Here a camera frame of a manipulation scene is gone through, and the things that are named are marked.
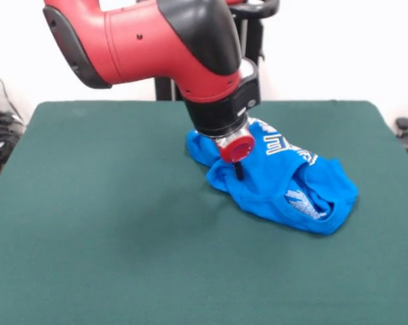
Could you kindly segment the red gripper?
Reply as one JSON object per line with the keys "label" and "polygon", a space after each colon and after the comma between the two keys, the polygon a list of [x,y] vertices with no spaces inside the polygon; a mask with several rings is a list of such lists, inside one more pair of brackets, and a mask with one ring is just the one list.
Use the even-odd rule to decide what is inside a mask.
{"label": "red gripper", "polygon": [[238,180],[244,180],[245,174],[241,160],[246,158],[255,146],[255,139],[247,127],[240,128],[226,137],[216,139],[220,157],[226,163],[234,163],[234,171]]}

